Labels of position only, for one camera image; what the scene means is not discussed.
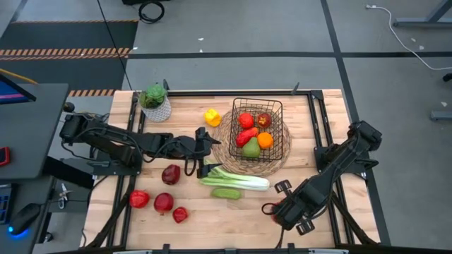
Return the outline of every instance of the white pot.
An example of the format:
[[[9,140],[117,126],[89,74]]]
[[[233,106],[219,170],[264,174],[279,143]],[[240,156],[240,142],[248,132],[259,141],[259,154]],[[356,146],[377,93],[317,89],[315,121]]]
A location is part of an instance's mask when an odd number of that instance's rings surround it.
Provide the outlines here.
[[[171,104],[168,97],[165,96],[163,103],[155,109],[145,109],[141,107],[143,113],[149,120],[154,122],[162,122],[167,120],[171,116]]]

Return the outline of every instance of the black wire basket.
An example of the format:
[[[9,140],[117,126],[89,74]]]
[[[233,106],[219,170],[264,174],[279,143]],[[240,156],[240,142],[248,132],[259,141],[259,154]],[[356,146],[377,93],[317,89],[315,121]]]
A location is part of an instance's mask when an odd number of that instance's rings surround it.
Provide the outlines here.
[[[240,114],[250,113],[254,118],[254,127],[259,129],[259,133],[268,132],[273,137],[273,146],[268,149],[261,149],[259,158],[242,156],[242,148],[237,147],[236,138],[244,131],[238,121]],[[271,125],[261,128],[257,124],[257,116],[262,113],[270,114]],[[229,153],[236,159],[251,160],[257,162],[271,162],[283,158],[283,104],[279,101],[269,99],[247,99],[235,98],[232,106],[231,133],[229,142]]]

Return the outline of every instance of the concrete floor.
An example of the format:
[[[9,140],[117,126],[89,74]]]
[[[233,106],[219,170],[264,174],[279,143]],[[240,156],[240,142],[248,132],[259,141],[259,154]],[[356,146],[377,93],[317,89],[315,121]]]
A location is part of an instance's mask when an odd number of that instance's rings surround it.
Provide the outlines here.
[[[388,29],[383,11],[394,17],[422,17],[440,0],[328,0],[342,52],[403,52]],[[0,32],[20,0],[0,0]],[[109,19],[137,18],[120,1],[101,1]],[[164,2],[160,23],[139,23],[135,53],[332,52],[320,1],[317,0],[173,0]],[[101,19],[91,0],[28,0],[19,20]],[[407,46],[424,51],[452,51],[452,31],[397,28]],[[452,66],[450,58],[426,58],[435,67]],[[431,71],[415,58],[344,59],[359,117],[383,133],[381,148],[371,154],[388,234],[393,246],[452,249],[452,178],[449,152],[452,123],[431,122],[433,109],[452,105],[446,71]],[[343,88],[334,58],[134,59],[127,73],[134,89],[166,78],[176,89]],[[124,80],[123,88],[128,89]],[[71,98],[79,109],[107,113],[111,97]],[[86,147],[76,149],[87,154]],[[50,152],[68,157],[58,146]],[[73,250],[81,237],[63,215],[52,219],[56,238],[35,253]],[[83,224],[83,214],[69,223]]]

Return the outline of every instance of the table leg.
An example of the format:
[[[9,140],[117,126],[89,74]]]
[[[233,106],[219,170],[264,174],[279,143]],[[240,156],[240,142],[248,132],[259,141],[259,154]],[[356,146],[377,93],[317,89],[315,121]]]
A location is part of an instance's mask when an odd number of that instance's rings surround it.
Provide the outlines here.
[[[426,18],[396,18],[393,25],[424,28],[452,27],[452,19],[441,18],[450,8],[452,8],[452,0],[443,0]]]

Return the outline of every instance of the wicker mat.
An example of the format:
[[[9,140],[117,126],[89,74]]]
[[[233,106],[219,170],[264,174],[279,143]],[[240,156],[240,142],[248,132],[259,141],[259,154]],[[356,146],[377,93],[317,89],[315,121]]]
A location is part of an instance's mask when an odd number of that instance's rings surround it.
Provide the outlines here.
[[[213,131],[213,138],[221,141],[221,145],[213,145],[212,151],[218,163],[223,163],[223,169],[234,174],[252,176],[270,176],[283,167],[290,153],[291,138],[289,128],[283,123],[282,127],[282,159],[272,162],[253,162],[235,159],[229,154],[232,111],[222,117],[221,123]]]

